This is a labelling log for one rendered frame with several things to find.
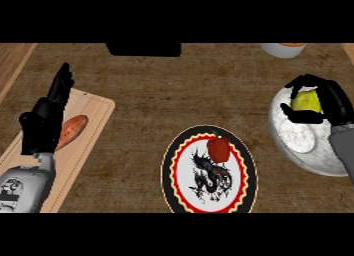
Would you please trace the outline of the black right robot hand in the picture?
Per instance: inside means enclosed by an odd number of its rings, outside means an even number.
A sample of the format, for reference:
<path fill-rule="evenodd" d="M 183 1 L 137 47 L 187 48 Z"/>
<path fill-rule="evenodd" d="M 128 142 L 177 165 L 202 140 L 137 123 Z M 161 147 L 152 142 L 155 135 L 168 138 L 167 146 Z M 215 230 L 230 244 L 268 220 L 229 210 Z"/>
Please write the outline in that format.
<path fill-rule="evenodd" d="M 292 123 L 322 124 L 327 120 L 332 126 L 354 124 L 354 107 L 347 94 L 333 80 L 323 79 L 311 74 L 299 75 L 286 85 L 292 89 L 291 99 L 296 98 L 302 87 L 316 87 L 316 94 L 322 112 L 313 110 L 293 110 L 282 103 L 283 114 Z"/>

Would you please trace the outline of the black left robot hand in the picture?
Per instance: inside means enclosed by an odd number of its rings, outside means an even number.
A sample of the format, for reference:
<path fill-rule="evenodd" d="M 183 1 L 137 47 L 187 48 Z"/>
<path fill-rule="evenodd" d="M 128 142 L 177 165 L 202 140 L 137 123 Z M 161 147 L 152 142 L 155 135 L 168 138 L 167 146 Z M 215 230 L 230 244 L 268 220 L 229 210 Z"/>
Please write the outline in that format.
<path fill-rule="evenodd" d="M 22 126 L 22 155 L 53 153 L 62 132 L 63 111 L 73 86 L 69 64 L 63 63 L 53 78 L 50 90 L 29 112 L 19 117 Z"/>

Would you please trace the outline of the yellow-green pear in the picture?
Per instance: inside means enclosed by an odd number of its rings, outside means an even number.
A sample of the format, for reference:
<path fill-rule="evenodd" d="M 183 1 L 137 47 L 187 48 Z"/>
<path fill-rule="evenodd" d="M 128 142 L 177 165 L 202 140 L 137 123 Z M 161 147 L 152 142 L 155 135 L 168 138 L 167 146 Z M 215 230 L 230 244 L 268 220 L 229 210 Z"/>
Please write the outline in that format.
<path fill-rule="evenodd" d="M 299 91 L 296 97 L 291 100 L 291 108 L 293 111 L 310 110 L 322 112 L 322 105 L 316 90 Z"/>

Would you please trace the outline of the white marble bowl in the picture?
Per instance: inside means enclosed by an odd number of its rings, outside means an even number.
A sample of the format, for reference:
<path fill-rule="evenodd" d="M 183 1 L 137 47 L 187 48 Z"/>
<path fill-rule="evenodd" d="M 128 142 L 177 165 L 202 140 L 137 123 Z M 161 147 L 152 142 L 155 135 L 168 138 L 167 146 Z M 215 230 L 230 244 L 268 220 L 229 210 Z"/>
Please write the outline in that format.
<path fill-rule="evenodd" d="M 273 141 L 288 159 L 307 171 L 333 177 L 347 176 L 327 137 L 330 123 L 296 124 L 285 115 L 280 104 L 291 104 L 291 88 L 282 88 L 268 107 L 268 131 Z"/>

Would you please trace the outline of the dragon print plate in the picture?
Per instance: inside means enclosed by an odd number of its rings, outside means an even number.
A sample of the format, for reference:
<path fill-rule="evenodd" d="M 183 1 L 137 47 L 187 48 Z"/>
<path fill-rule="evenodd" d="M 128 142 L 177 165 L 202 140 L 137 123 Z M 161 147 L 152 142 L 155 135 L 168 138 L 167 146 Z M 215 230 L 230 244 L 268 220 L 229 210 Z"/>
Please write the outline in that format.
<path fill-rule="evenodd" d="M 215 164 L 206 143 L 229 139 L 230 157 Z M 198 125 L 174 138 L 161 165 L 165 202 L 174 213 L 248 213 L 257 198 L 258 177 L 251 152 L 224 128 Z"/>

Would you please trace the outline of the orange sweet potato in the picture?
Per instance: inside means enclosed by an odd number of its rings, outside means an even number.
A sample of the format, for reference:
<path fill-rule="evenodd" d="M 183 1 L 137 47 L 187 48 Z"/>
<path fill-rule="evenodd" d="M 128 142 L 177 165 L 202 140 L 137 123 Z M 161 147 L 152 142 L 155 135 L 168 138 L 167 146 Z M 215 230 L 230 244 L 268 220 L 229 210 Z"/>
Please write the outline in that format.
<path fill-rule="evenodd" d="M 76 115 L 65 122 L 56 147 L 57 150 L 60 150 L 78 138 L 87 124 L 88 117 L 85 115 Z"/>

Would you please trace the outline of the pale wooden cutting board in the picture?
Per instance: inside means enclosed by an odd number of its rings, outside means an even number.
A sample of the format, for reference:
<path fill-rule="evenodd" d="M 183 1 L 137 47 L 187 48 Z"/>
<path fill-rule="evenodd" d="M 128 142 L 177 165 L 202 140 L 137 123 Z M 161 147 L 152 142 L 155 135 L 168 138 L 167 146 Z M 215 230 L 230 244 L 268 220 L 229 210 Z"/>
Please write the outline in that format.
<path fill-rule="evenodd" d="M 76 115 L 85 115 L 88 123 L 78 138 L 56 151 L 56 178 L 42 204 L 42 213 L 59 212 L 113 109 L 115 102 L 110 99 L 76 89 L 71 90 L 63 119 L 69 120 Z M 0 157 L 0 176 L 11 167 L 38 165 L 38 161 L 31 156 L 20 155 L 20 146 L 22 134 L 17 134 Z"/>

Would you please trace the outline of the white cup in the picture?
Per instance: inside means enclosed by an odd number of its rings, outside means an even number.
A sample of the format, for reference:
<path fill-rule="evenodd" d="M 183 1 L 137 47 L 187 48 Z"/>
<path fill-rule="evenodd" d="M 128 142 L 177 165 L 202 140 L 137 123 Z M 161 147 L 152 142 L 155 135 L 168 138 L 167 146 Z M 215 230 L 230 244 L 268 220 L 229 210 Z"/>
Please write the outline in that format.
<path fill-rule="evenodd" d="M 277 58 L 293 58 L 302 52 L 305 43 L 261 43 L 261 49 Z"/>

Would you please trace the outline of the red bell pepper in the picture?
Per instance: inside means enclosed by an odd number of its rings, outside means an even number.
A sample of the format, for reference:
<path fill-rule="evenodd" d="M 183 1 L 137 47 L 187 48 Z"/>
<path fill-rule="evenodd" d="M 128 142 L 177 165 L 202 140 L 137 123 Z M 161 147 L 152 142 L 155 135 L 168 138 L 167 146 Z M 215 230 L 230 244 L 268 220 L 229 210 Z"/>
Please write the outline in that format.
<path fill-rule="evenodd" d="M 215 138 L 206 143 L 208 155 L 215 164 L 223 163 L 230 157 L 230 145 L 229 139 L 220 137 L 218 133 L 214 132 Z"/>

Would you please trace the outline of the black appliance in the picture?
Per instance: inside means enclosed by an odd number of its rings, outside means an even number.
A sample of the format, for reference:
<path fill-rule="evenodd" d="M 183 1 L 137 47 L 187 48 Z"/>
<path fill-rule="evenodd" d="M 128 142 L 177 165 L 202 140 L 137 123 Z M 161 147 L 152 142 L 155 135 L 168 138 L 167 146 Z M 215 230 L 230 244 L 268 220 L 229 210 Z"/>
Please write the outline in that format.
<path fill-rule="evenodd" d="M 161 44 L 124 44 L 107 43 L 107 50 L 115 56 L 178 57 L 181 54 L 180 43 Z"/>

